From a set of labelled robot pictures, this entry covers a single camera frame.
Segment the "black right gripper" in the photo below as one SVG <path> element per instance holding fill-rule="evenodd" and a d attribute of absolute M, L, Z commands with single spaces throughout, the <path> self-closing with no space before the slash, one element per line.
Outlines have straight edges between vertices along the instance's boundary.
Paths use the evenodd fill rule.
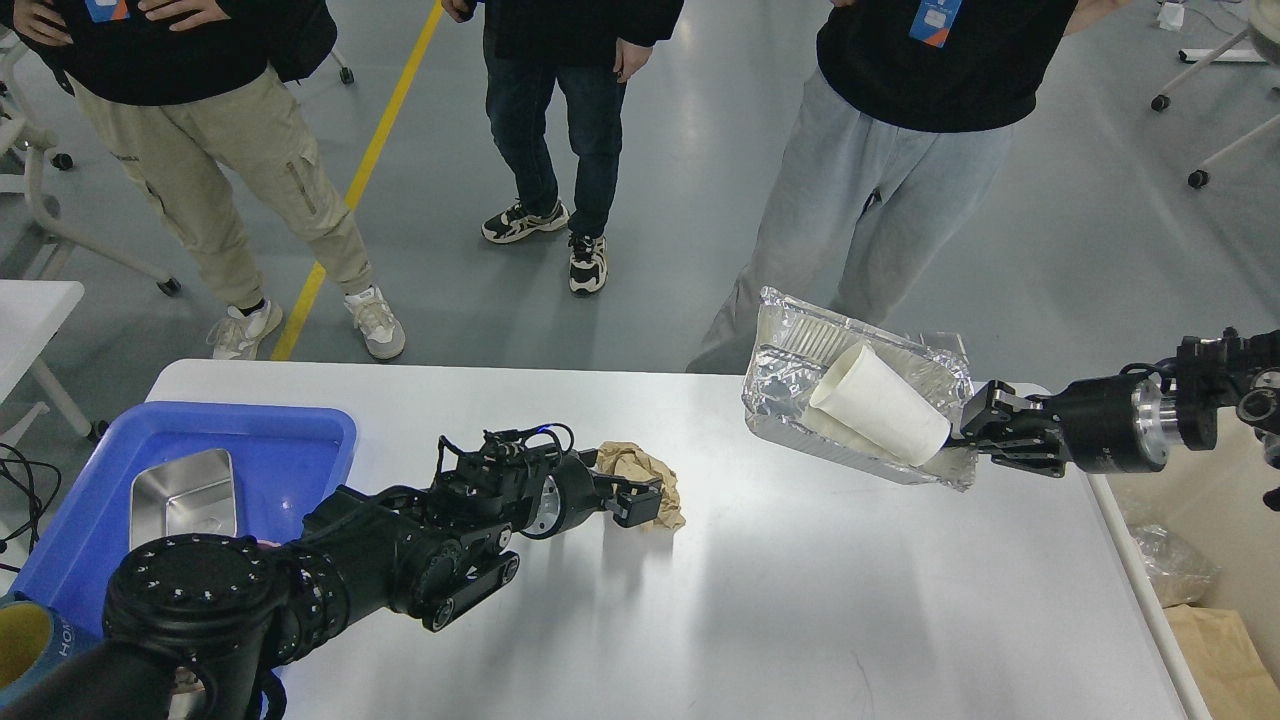
<path fill-rule="evenodd" d="M 1172 401 L 1148 374 L 1128 373 L 1076 380 L 1051 397 L 989 380 L 964 404 L 960 438 L 945 447 L 1061 478 L 1068 460 L 1094 474 L 1161 471 L 1180 443 Z"/>

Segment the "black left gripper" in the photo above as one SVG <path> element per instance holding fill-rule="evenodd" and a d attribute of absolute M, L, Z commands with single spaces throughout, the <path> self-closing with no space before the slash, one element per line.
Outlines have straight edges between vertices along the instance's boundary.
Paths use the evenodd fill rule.
<path fill-rule="evenodd" d="M 538 511 L 521 534 L 549 539 L 586 521 L 594 512 L 608 510 L 616 525 L 639 527 L 654 521 L 660 511 L 660 478 L 635 480 L 595 469 L 599 451 L 566 454 L 545 478 Z"/>

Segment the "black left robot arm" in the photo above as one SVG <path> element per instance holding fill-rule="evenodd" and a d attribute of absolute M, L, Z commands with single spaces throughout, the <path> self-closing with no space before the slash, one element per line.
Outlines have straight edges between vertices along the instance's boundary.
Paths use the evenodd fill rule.
<path fill-rule="evenodd" d="M 547 539 L 595 512 L 657 519 L 660 479 L 598 471 L 596 451 L 562 445 L 557 424 L 447 438 L 426 489 L 364 495 L 342 486 L 275 547 L 188 533 L 132 550 L 110 575 L 104 637 L 3 708 L 5 719 L 165 719 L 179 679 L 198 683 L 195 719 L 279 719 L 275 669 L 381 609 L 439 632 L 516 575 L 515 534 Z"/>

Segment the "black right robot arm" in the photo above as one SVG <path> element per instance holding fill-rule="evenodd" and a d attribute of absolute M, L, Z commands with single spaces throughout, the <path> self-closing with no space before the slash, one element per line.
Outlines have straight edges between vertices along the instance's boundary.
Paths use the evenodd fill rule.
<path fill-rule="evenodd" d="M 1217 414 L 1234 410 L 1277 466 L 1279 333 L 1187 336 L 1174 356 L 1126 364 L 1120 373 L 1075 380 L 1056 395 L 1021 397 L 991 380 L 969 400 L 948 448 L 972 447 L 992 461 L 1044 477 L 1069 462 L 1093 474 L 1155 473 L 1169 451 L 1215 448 Z"/>

